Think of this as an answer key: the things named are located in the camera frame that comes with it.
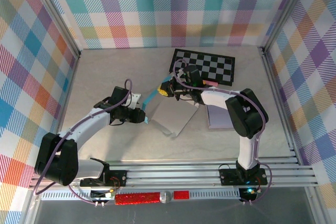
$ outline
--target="black and white checkerboard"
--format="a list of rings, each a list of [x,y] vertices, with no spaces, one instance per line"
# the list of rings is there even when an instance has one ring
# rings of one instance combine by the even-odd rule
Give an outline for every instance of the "black and white checkerboard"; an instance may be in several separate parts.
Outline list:
[[[183,49],[175,49],[169,72],[173,72],[175,61],[183,59],[187,64],[196,65],[203,80],[215,81],[219,84],[232,86],[235,70],[235,58],[222,55],[207,54]]]

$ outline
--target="black mounting plate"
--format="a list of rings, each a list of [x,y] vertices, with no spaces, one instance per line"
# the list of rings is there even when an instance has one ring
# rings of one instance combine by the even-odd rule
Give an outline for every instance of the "black mounting plate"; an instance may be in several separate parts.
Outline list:
[[[265,169],[258,169],[258,172],[251,178],[251,180],[242,181],[237,175],[236,169],[220,169],[219,175],[221,177],[222,186],[258,186],[267,185],[267,177]]]
[[[257,198],[257,189],[256,188],[240,188],[239,189],[239,195],[242,199],[240,199],[241,202],[244,202],[244,201],[254,201],[256,200]]]
[[[120,187],[126,186],[127,170],[108,170],[108,172],[103,173],[103,183],[99,179],[85,178],[80,181],[80,187],[119,187],[118,180],[120,181]]]

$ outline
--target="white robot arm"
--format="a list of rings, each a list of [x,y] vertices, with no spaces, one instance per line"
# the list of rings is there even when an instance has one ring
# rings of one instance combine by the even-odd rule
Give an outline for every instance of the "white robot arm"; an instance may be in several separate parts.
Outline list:
[[[230,185],[250,183],[252,180],[255,180],[256,174],[261,174],[260,171],[263,169],[259,168],[257,162],[257,134],[263,123],[260,114],[256,112],[247,101],[236,95],[214,92],[213,90],[200,91],[186,89],[180,87],[174,78],[168,82],[164,82],[160,86],[159,92],[167,97],[176,97],[177,99],[179,99],[180,95],[188,94],[195,102],[218,106],[229,111],[234,129],[240,136],[239,157],[236,162],[236,174],[239,180],[230,179],[231,175],[226,176],[228,181],[222,182],[222,185],[227,185],[227,183]],[[111,111],[105,111],[105,109],[110,108],[113,104],[120,102],[127,93],[127,89],[116,87],[111,97],[107,97],[97,103],[90,113],[84,117],[91,118],[75,127],[76,129],[73,130],[70,135],[67,136],[69,130],[62,131],[58,134],[47,133],[41,143],[35,165],[35,173],[39,175],[43,174],[56,145],[66,136],[65,141],[58,150],[59,153],[52,158],[52,163],[46,170],[46,178],[64,186],[69,185],[75,179],[81,179],[81,185],[83,186],[113,186],[115,182],[110,181],[112,177],[126,179],[127,171],[111,171],[109,170],[109,164],[94,158],[78,160],[77,153],[87,140],[116,119],[121,122],[131,123],[141,123],[144,121],[145,113],[139,108],[135,108],[140,95],[133,94],[124,104],[117,106]],[[240,93],[258,105],[267,122],[267,113],[262,108],[254,93],[249,89],[243,90]]]
[[[227,110],[225,101],[229,98],[233,98],[234,95],[213,91],[203,91],[201,93],[201,97],[205,105],[213,105]],[[256,135],[252,138],[239,136],[238,163],[245,170],[249,170],[257,165],[257,157],[255,156],[255,148],[257,144],[256,138]]]

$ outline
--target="red label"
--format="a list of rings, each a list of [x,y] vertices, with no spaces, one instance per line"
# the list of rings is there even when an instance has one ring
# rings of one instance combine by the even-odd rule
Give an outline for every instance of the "red label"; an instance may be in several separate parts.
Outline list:
[[[174,199],[189,199],[189,191],[174,191]]]
[[[159,203],[160,193],[117,194],[114,202],[116,205]]]

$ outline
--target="plaid wallpaper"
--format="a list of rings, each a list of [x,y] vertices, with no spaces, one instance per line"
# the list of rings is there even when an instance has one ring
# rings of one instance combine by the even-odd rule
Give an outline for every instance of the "plaid wallpaper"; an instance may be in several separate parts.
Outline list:
[[[75,57],[40,0],[0,0],[0,223],[17,223]]]
[[[336,0],[299,0],[271,60],[296,143],[336,223]]]
[[[84,47],[261,45],[282,0],[55,0]]]
[[[264,37],[261,46],[264,47],[266,45],[266,42],[269,39],[269,36],[272,34],[275,25],[277,24],[277,22],[279,21],[280,17],[281,17],[281,13],[284,11],[284,8],[286,7],[287,3],[289,0],[282,0],[273,19],[272,22],[270,24],[270,26],[268,27],[268,30],[266,32],[266,36]]]

